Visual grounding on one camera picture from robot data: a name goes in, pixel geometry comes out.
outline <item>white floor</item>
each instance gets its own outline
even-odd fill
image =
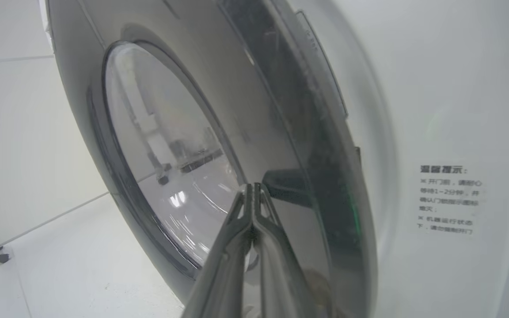
[[[181,302],[106,195],[6,245],[0,317],[179,317]]]

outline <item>caster wheel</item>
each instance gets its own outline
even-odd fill
[[[0,255],[0,264],[6,263],[9,260],[9,254]]]
[[[165,185],[166,183],[168,183],[168,177],[166,177],[166,175],[165,175],[165,176],[163,176],[163,177],[160,177],[160,178],[158,179],[158,183],[159,183],[161,186]]]

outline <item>warning label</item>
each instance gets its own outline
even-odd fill
[[[416,181],[415,227],[473,235],[486,194],[484,182],[462,165],[420,165]]]

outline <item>front-loading washing machine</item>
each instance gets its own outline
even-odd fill
[[[496,316],[509,269],[509,2],[46,9],[93,160],[184,304],[236,193],[260,184],[315,315]],[[269,256],[244,253],[241,315],[257,317]]]

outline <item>white wall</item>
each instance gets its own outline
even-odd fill
[[[0,244],[103,193],[36,0],[0,0]]]

